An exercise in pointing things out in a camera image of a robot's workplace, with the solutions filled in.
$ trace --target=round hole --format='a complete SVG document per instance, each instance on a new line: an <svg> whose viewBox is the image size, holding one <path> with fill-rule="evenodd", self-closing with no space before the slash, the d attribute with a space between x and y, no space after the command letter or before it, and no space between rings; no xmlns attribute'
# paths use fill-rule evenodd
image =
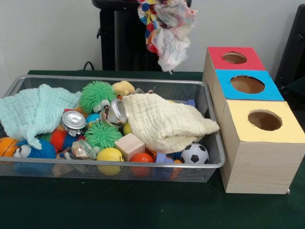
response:
<svg viewBox="0 0 305 229"><path fill-rule="evenodd" d="M248 120L258 128L267 131L274 131L282 126L281 118L266 110L252 111L248 116Z"/></svg>
<svg viewBox="0 0 305 229"><path fill-rule="evenodd" d="M265 89L262 81L248 75L239 75L230 80L233 88L247 94L258 94Z"/></svg>
<svg viewBox="0 0 305 229"><path fill-rule="evenodd" d="M247 62L247 58L244 55L237 52L228 52L225 55L223 55L223 59L233 64L241 64Z"/></svg>

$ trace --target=metal mesh tray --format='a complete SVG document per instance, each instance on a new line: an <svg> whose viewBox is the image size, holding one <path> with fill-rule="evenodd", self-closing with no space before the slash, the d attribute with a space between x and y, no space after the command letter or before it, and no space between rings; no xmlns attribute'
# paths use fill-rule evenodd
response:
<svg viewBox="0 0 305 229"><path fill-rule="evenodd" d="M95 80L110 84L128 80L135 88L139 87L144 91L154 88L155 93L168 100L183 102L194 99L196 108L204 117L216 120L209 89L204 83L197 81L26 75L16 79L4 96L37 88L43 83L75 93ZM5 136L0 125L0 137ZM207 165L0 157L0 176L207 182L213 172L224 164L224 149L219 132L205 136L200 143L209 152L210 160ZM149 172L149 175L138 177L134 174L135 169ZM108 174L119 173L108 176L101 173L101 170L108 171Z"/></svg>

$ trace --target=black cable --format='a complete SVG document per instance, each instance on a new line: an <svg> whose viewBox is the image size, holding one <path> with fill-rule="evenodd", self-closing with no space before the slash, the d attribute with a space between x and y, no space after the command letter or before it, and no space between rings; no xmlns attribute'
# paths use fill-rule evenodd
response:
<svg viewBox="0 0 305 229"><path fill-rule="evenodd" d="M92 64L90 61L87 61L87 62L85 63L85 66L84 66L83 70L86 70L88 64L90 65L91 70L93 71L93 70L94 70L94 66L93 66L93 64Z"/></svg>

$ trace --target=green tablecloth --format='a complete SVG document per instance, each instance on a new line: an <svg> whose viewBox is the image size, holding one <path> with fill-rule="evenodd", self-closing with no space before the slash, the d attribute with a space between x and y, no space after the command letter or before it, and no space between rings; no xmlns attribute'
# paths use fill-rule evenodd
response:
<svg viewBox="0 0 305 229"><path fill-rule="evenodd" d="M202 73L100 71L29 74L202 77ZM304 163L290 195L226 194L218 170L206 184L0 177L1 221L3 228L304 228L304 182Z"/></svg>

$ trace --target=soccer ball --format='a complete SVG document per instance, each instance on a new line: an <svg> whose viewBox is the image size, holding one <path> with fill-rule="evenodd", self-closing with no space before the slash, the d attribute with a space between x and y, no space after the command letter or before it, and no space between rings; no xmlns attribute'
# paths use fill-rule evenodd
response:
<svg viewBox="0 0 305 229"><path fill-rule="evenodd" d="M203 145L193 143L182 151L181 161L186 164L207 164L209 154Z"/></svg>

